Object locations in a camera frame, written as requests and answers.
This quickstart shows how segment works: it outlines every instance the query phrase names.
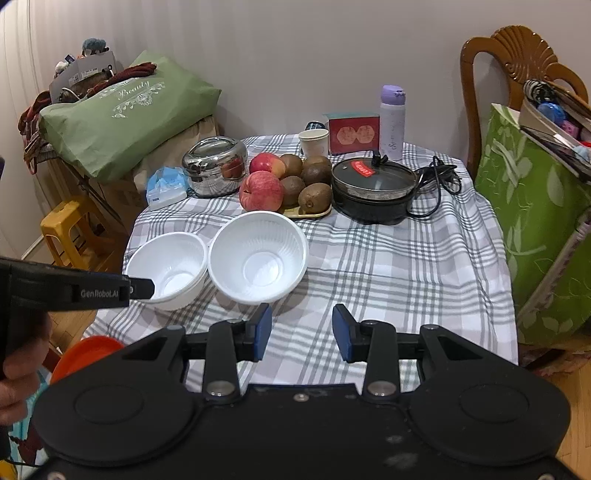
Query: yellow tray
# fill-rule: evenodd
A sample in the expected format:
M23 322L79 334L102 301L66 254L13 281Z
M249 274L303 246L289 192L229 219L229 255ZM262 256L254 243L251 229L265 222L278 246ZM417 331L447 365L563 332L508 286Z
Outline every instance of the yellow tray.
M277 213L280 213L282 215L285 215L287 218L291 218L293 220L299 220L302 218L310 218L310 219L314 219L314 218L322 218L326 215L328 215L332 210L332 205L329 205L329 207L321 213L304 213L303 210L301 209L301 207L297 206L297 207L293 207L293 208L285 208L285 209L280 209Z

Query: red sticker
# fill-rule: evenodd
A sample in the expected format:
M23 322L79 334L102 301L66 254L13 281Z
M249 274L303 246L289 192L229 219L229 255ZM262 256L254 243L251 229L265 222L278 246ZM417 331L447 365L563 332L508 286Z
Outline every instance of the red sticker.
M364 177L370 177L375 173L362 160L352 161L351 166L355 169L357 173L363 175Z

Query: plaid tablecloth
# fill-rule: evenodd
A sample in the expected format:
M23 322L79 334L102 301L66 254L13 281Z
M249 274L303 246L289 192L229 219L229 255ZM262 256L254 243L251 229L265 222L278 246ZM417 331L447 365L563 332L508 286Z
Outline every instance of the plaid tablecloth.
M247 138L249 158L263 152L297 153L295 135ZM403 163L428 164L433 152L404 145ZM359 154L333 157L341 158ZM395 226L363 225L335 211L297 225L310 243L310 262L300 284L272 304L273 330L264 359L238 366L241 385L249 382L317 384L354 382L361 388L365 364L343 362L332 335L331 312L343 303L358 319L392 323L399 332L418 333L437 323L473 342L517 361L511 283L501 232L489 203L474 190L461 161L462 192L442 192L441 206L426 220L406 219ZM428 192L414 202L425 212L436 201ZM149 239L172 231L195 232L206 242L230 219L243 213L238 195L217 199L189 197L154 212L143 212L125 254L125 262ZM199 298L176 312L164 313L132 301L128 309L100 310L85 335L109 335L134 342L171 324L189 333L205 332L227 318L246 318L256 307L239 305L206 280ZM201 387L203 361L193 361L187 377ZM418 385L413 361L401 362L403 390Z

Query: bowl rim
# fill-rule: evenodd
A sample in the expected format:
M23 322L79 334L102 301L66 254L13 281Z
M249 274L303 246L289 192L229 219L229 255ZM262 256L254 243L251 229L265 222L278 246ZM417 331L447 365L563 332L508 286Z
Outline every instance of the bowl rim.
M243 219L243 218L246 218L246 217L252 216L252 215L274 216L278 219L281 219L281 221L286 222L286 224L288 224L291 228L294 229L298 238L300 239L300 242L304 246L304 259L303 259L302 265L300 267L300 272L298 273L296 278L282 292L279 292L278 294L276 294L272 297L269 297L266 299L260 299L260 300L252 300L249 298L240 297L238 295L229 294L226 291L226 289L221 286L220 282L218 281L218 279L216 277L216 274L212 271L212 251L213 251L213 247L215 245L217 238L224 231L224 229L228 225L230 225L231 223L234 223L234 222L238 221L239 219ZM217 231L216 235L213 237L213 240L211 241L211 243L209 245L209 253L207 255L207 271L209 272L209 277L212 279L213 284L226 297L230 298L231 300L234 300L237 303L243 304L243 305L259 305L262 302L271 303L273 301L279 300L279 299L283 298L285 295L287 295L289 292L291 292L297 286L297 284L301 281L301 279L304 277L304 274L306 273L306 270L308 269L309 256L310 256L310 247L308 245L308 239L304 235L304 232L302 231L302 229L300 227L298 227L295 222L293 222L292 220L290 220L286 216L284 216L280 213L277 213L277 212L270 212L268 210L255 210L253 212L246 212L246 213L242 213L242 214L238 215L237 217L230 220L228 223L226 223L222 228L220 228Z
M150 244L150 243L152 243L152 242L156 241L157 239L162 238L164 236L189 236L193 239L196 239L198 241L198 243L201 244L201 246L203 247L204 255L203 255L203 259L201 261L201 265L199 265L199 272L197 273L197 275L195 276L195 278L191 282L189 282L187 285L185 285L180 290L177 290L174 293L169 293L168 295L166 295L164 297L159 297L157 299L139 300L141 303L158 304L158 303L163 303L163 302L172 300L172 299L176 298L177 296L179 296L180 294L185 293L190 288L194 287L195 284L197 284L199 282L199 280L201 280L203 278L203 276L205 275L205 272L207 271L207 265L209 264L209 252L208 252L208 248L207 248L207 245L205 244L205 242L203 240L201 240L201 238L196 233L193 233L193 232L168 232L168 233L163 233L162 235L156 235L154 238L151 238L143 245L140 245L138 247L138 249L134 252L134 254L131 255L131 258L127 262L127 265L125 266L124 274L129 275L128 268L131 265L131 262L134 259L134 257L137 255L137 253L143 247L145 247L146 245L148 245L148 244Z

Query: human hand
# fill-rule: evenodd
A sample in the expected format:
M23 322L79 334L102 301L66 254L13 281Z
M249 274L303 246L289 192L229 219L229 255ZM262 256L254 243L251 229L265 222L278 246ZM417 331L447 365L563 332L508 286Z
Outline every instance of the human hand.
M46 315L38 336L11 353L2 366L0 381L0 425L12 425L27 416L26 399L39 388L37 370L49 349L51 319Z

